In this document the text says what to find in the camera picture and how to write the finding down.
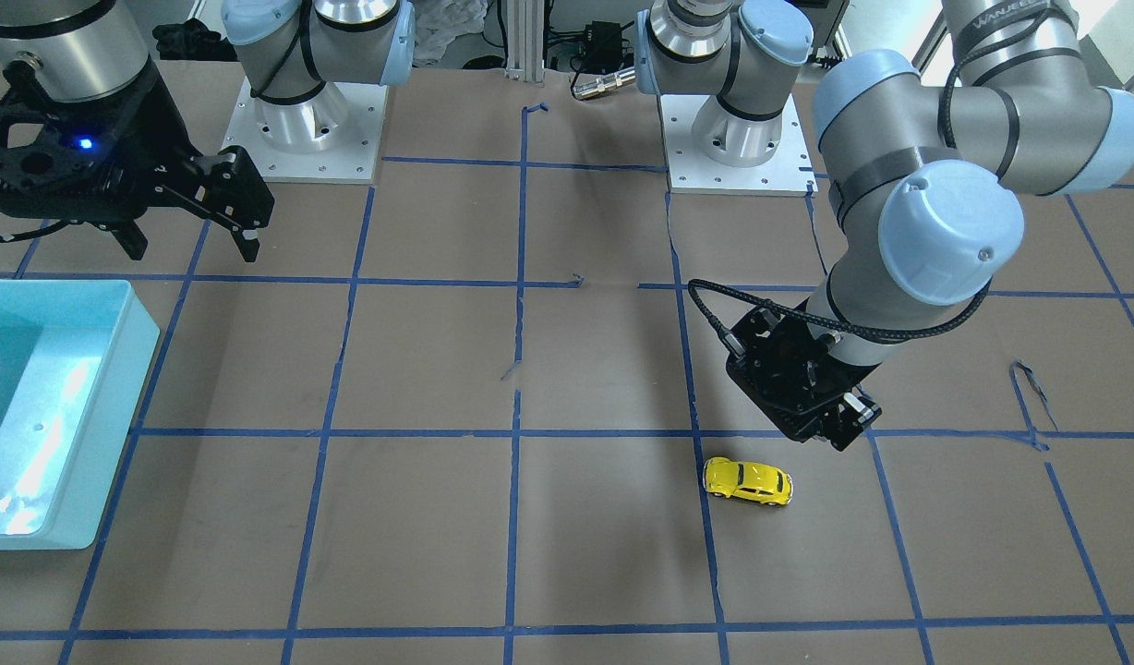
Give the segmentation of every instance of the plastic container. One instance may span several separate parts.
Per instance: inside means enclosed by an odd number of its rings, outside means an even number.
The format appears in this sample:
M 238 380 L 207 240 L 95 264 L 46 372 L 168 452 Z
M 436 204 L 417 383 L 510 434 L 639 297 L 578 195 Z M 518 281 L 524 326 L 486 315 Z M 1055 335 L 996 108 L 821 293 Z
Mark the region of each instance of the plastic container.
M 127 281 L 0 280 L 0 550 L 94 542 L 158 334 Z

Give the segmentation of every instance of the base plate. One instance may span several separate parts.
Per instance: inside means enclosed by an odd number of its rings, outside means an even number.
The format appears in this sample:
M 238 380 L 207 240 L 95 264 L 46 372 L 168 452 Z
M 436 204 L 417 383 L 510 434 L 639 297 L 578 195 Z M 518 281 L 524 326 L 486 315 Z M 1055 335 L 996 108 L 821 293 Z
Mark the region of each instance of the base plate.
M 670 191 L 755 196 L 804 196 L 811 187 L 816 192 L 818 178 L 792 96 L 785 102 L 785 134 L 773 159 L 750 168 L 716 162 L 699 148 L 689 128 L 708 100 L 704 94 L 661 94 L 660 100 Z
M 330 182 L 338 185 L 367 185 L 374 180 L 378 148 L 386 120 L 384 85 L 338 83 L 338 90 L 349 102 L 349 127 L 353 141 L 327 151 L 278 151 L 263 138 L 255 106 L 251 102 L 251 83 L 243 79 L 235 111 L 227 126 L 223 146 L 239 144 L 251 153 L 260 176 L 266 182 Z

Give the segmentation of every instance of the yellow toy car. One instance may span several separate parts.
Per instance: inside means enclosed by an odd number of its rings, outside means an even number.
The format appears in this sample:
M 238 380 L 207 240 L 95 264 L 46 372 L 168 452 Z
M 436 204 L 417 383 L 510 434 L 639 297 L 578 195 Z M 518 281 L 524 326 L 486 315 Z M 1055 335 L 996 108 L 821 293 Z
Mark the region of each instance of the yellow toy car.
M 706 460 L 703 487 L 716 497 L 737 497 L 764 505 L 788 505 L 793 500 L 793 477 L 759 462 Z

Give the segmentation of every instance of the light blue plastic tray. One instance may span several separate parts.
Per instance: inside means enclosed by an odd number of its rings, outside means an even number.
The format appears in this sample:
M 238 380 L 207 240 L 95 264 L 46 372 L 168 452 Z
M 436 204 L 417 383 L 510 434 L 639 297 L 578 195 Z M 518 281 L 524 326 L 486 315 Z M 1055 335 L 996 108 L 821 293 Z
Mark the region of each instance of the light blue plastic tray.
M 94 542 L 156 337 L 127 281 L 0 280 L 0 548 Z

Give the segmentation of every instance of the crumpled plastic sheet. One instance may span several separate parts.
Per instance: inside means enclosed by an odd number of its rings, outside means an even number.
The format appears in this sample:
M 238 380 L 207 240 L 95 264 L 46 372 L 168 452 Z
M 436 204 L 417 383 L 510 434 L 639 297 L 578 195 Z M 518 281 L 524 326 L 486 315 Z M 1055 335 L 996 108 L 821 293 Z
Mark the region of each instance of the crumpled plastic sheet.
M 411 0 L 415 5 L 416 67 L 429 67 L 443 58 L 449 43 L 462 34 L 483 32 L 488 0 Z

